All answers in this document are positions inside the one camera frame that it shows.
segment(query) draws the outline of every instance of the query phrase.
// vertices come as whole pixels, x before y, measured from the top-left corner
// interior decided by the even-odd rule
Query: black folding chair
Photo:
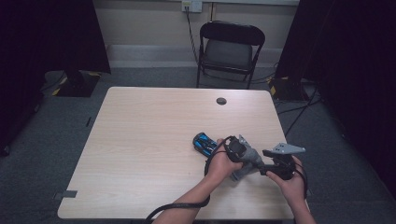
[[[264,33],[252,25],[227,21],[210,21],[201,27],[199,62],[196,88],[200,85],[201,69],[235,73],[247,77],[247,90],[253,78],[260,50],[265,42]],[[253,56],[253,47],[257,50]]]

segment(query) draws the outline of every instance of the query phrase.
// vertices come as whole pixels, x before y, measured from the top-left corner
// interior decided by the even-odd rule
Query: cord
[[[220,152],[225,152],[225,151],[218,151],[218,149],[224,145],[224,143],[230,139],[231,136],[228,136],[227,138],[225,138],[220,144],[218,144],[216,146],[216,148],[213,150],[212,154],[210,155],[210,157],[207,159],[206,161],[206,165],[205,165],[205,169],[204,169],[204,175],[207,175],[207,172],[209,171],[209,165],[210,162],[212,162],[213,158],[219,154]],[[154,211],[152,211],[148,217],[146,217],[145,221],[143,222],[144,224],[149,224],[151,219],[159,212],[166,210],[166,209],[171,209],[171,208],[201,208],[201,207],[205,207],[209,204],[210,201],[210,195],[201,203],[169,203],[166,205],[163,205],[161,207],[158,207],[157,209],[155,209]]]
[[[315,104],[319,103],[320,101],[321,101],[321,98],[318,99],[318,100],[316,100],[314,103],[312,103],[312,104],[310,104],[310,105],[315,105]],[[299,107],[296,107],[296,108],[293,108],[293,109],[288,109],[288,110],[279,112],[279,113],[277,113],[277,114],[278,114],[278,115],[281,115],[281,114],[284,114],[284,113],[287,113],[287,112],[290,112],[290,111],[303,109],[304,107],[307,107],[307,105],[302,105],[302,106],[299,106]]]
[[[315,90],[314,90],[314,93],[312,93],[311,99],[309,99],[309,102],[303,107],[303,110],[300,112],[300,114],[297,116],[297,118],[294,120],[294,122],[289,126],[288,130],[285,132],[285,137],[289,134],[291,128],[294,126],[294,124],[297,122],[297,120],[300,118],[300,116],[304,113],[304,111],[311,105],[312,100],[314,99],[315,93],[317,92],[317,90],[318,90],[318,87],[315,87]]]
[[[190,41],[191,41],[192,52],[194,54],[195,62],[198,64],[198,58],[197,58],[197,53],[196,53],[195,43],[194,43],[194,37],[192,36],[192,31],[191,31],[190,9],[189,9],[189,7],[184,7],[184,9],[186,10],[187,22],[189,23]]]
[[[294,170],[295,173],[297,173],[304,182],[304,198],[306,199],[306,192],[308,191],[308,179],[306,178],[306,176],[304,176],[300,171],[298,171],[297,169]]]
[[[274,65],[273,65],[275,72],[273,72],[272,74],[270,74],[270,75],[268,75],[268,76],[266,76],[266,77],[261,77],[261,78],[257,78],[257,79],[252,79],[252,80],[251,80],[251,83],[252,83],[252,84],[267,83],[267,82],[268,82],[268,79],[267,79],[267,78],[275,75],[276,69],[277,69],[277,65],[278,65],[278,64],[279,64],[279,63],[274,63]]]
[[[201,70],[201,71],[204,73],[204,75],[206,75],[208,77],[212,77],[212,78],[217,78],[217,79],[231,81],[231,82],[237,82],[237,83],[245,83],[246,82],[246,81],[243,81],[243,80],[236,80],[236,79],[231,79],[231,78],[227,78],[227,77],[215,77],[215,76],[209,75],[207,72],[204,72],[204,70]],[[267,80],[265,80],[265,81],[260,81],[260,80],[267,79],[268,77],[271,77],[274,74],[275,74],[275,72],[270,74],[270,75],[268,75],[268,76],[266,76],[266,77],[260,77],[260,78],[257,78],[257,79],[252,79],[250,83],[251,84],[267,83]]]

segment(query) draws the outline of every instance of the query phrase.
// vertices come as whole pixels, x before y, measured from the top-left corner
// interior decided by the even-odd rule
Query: wall
[[[189,25],[180,2],[94,0],[107,45],[190,46]],[[248,23],[266,34],[265,49],[283,49],[297,6],[216,3],[213,19]],[[191,14],[191,29],[210,21],[211,3]]]

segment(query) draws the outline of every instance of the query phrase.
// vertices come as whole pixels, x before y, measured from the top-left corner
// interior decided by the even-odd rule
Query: wooden table
[[[114,87],[67,188],[78,193],[63,198],[58,216],[146,218],[202,179],[206,158],[192,146],[200,132],[214,140],[242,134],[260,154],[286,142],[267,91]],[[289,218],[278,186],[258,172],[224,181],[197,217]]]

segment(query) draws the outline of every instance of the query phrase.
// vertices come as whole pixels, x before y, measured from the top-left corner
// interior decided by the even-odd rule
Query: round black object
[[[218,105],[225,105],[225,104],[227,104],[227,100],[224,99],[224,98],[222,98],[222,97],[219,97],[219,98],[216,100],[216,102],[218,103]]]

